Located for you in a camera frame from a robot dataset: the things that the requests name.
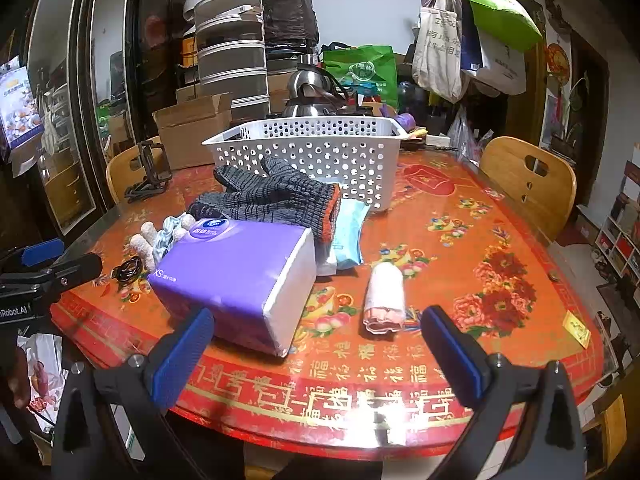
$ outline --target white plastic basket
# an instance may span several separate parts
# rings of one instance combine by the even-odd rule
[[[327,116],[252,121],[205,140],[217,165],[264,175],[265,155],[286,158],[311,178],[339,178],[344,198],[372,211],[389,207],[400,140],[408,134],[393,119]]]

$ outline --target green tote bag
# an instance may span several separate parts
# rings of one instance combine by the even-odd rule
[[[322,53],[324,67],[343,85],[375,83],[383,103],[398,109],[396,56],[390,46],[364,45]]]
[[[542,40],[542,34],[527,11],[516,0],[469,0],[476,27],[505,45],[526,52]]]

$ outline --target tissue pack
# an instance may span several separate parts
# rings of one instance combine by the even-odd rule
[[[315,279],[311,229],[231,219],[196,222],[148,277],[172,316],[206,306],[217,337],[280,357]]]

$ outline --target yellow paper tag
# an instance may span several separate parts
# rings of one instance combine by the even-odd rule
[[[562,326],[564,326],[567,332],[574,336],[576,341],[584,346],[585,349],[589,347],[591,332],[577,317],[574,316],[574,314],[567,311],[566,316],[564,316]]]

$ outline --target dining table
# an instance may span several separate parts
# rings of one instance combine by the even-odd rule
[[[146,269],[126,286],[111,270],[135,255],[129,241],[144,222],[159,229],[212,190],[223,190],[212,166],[175,171],[166,192],[117,205],[61,257],[92,251],[102,259],[98,278],[51,307],[54,323],[95,366],[147,354],[177,325]],[[382,460],[447,452],[473,413],[456,400],[420,334],[422,311],[434,304],[489,354],[529,367],[560,360],[579,402],[616,365],[597,316],[548,247],[524,209],[475,164],[455,153],[401,150],[388,210],[369,214],[362,225],[363,264],[318,277],[306,305],[291,305],[300,322],[288,355],[216,337],[173,410],[247,442],[316,456]],[[386,335],[363,324],[367,283],[380,262],[404,277],[404,327]],[[206,264],[215,273],[225,255],[212,254]],[[590,331],[586,348],[564,328],[567,312]],[[522,410],[512,407],[502,438],[513,435]]]

